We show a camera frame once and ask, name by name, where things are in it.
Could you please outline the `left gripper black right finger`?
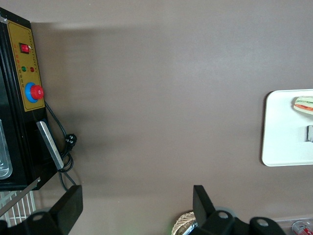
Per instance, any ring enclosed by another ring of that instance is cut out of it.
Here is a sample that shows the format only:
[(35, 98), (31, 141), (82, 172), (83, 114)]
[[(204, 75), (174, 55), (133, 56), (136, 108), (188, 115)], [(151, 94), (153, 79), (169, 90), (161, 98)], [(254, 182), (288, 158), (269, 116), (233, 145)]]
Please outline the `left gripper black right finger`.
[(249, 225), (225, 210), (215, 209), (202, 185), (193, 187), (193, 212), (198, 226), (192, 235), (248, 235)]

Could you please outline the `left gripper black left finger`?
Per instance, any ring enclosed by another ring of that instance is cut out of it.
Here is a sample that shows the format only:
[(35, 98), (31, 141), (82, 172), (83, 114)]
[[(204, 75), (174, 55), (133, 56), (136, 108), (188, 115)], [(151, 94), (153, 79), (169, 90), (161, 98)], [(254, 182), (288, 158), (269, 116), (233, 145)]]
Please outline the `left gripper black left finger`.
[(82, 186), (72, 186), (49, 211), (34, 213), (22, 223), (7, 227), (7, 234), (68, 235), (82, 211)]

